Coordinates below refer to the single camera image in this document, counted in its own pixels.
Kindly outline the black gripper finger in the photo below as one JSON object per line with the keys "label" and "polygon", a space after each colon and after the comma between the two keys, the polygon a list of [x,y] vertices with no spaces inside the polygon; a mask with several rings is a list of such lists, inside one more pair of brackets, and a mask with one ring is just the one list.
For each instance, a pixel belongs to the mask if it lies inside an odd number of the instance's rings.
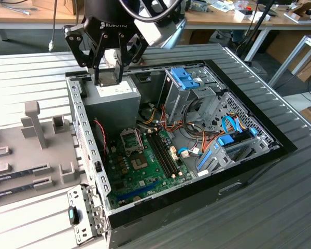
{"label": "black gripper finger", "polygon": [[85,54],[80,49],[80,44],[83,42],[84,32],[85,30],[83,24],[78,24],[75,26],[63,26],[65,40],[71,49],[78,65],[80,67],[86,67],[89,70],[89,73],[93,75],[93,83],[95,85],[99,85],[99,64],[106,49],[105,46],[107,45],[107,33],[100,32],[99,39],[92,42],[92,47],[89,51],[89,54]]}
{"label": "black gripper finger", "polygon": [[115,66],[115,77],[117,83],[122,81],[123,71],[131,63],[138,63],[148,47],[148,43],[140,33],[128,36],[119,34],[119,54]]}

